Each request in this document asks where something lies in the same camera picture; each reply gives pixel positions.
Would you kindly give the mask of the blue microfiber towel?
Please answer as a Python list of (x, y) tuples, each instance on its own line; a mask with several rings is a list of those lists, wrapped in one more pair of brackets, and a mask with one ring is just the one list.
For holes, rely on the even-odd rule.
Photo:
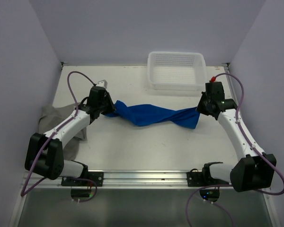
[(130, 121), (135, 126), (144, 127), (155, 123), (172, 122), (178, 126), (195, 129), (200, 113), (195, 107), (172, 110), (151, 104), (127, 106), (122, 101), (116, 101), (115, 111), (106, 117), (121, 117)]

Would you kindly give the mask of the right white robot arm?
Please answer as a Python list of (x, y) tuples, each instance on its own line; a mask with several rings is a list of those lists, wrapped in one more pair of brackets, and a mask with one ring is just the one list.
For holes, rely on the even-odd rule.
[(221, 82), (208, 82), (197, 106), (197, 111), (210, 115), (227, 133), (237, 155), (236, 165), (223, 162), (204, 164), (201, 179), (205, 185), (228, 182), (237, 192), (259, 190), (271, 186), (276, 158), (266, 154), (246, 128), (233, 99), (226, 99)]

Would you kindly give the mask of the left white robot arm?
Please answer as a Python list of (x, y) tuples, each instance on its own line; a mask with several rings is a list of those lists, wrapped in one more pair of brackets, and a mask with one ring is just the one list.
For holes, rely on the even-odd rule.
[(25, 169), (51, 180), (72, 177), (77, 185), (85, 185), (89, 180), (87, 166), (64, 159), (63, 150), (75, 135), (92, 124), (101, 114), (114, 111), (115, 106), (106, 88), (92, 87), (86, 104), (80, 104), (78, 109), (53, 129), (31, 136)]

